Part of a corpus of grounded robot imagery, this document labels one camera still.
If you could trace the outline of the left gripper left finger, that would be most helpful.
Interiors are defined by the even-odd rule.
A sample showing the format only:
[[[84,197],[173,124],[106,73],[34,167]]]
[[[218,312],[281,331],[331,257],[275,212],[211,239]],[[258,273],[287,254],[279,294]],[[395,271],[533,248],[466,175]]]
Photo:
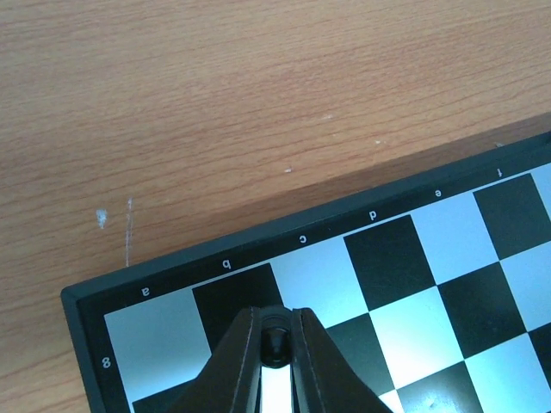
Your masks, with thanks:
[[[204,368],[169,412],[255,412],[261,388],[261,318],[256,307],[234,318]]]

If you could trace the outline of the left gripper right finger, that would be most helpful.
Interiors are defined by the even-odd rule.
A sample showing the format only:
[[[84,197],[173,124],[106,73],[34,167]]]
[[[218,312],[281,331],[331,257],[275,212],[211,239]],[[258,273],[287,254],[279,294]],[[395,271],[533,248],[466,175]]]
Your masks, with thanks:
[[[389,412],[355,374],[312,309],[290,318],[293,412]]]

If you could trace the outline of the black pawn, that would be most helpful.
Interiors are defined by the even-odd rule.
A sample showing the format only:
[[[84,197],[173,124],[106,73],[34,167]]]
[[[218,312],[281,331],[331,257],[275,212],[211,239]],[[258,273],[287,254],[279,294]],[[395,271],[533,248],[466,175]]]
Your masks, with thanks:
[[[282,305],[270,305],[260,309],[261,350],[264,367],[279,369],[292,360],[291,314]]]

